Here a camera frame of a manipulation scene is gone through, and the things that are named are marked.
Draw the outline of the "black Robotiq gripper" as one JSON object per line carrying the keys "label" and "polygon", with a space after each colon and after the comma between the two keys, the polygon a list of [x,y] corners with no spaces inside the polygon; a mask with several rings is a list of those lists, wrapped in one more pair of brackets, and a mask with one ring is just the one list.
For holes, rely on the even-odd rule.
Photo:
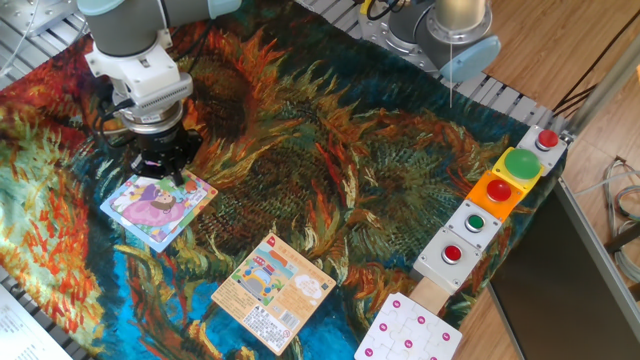
{"label": "black Robotiq gripper", "polygon": [[156,134],[137,134],[139,154],[131,168],[142,177],[172,178],[181,187],[185,183],[182,171],[194,160],[202,142],[196,130],[186,130],[182,124]]}

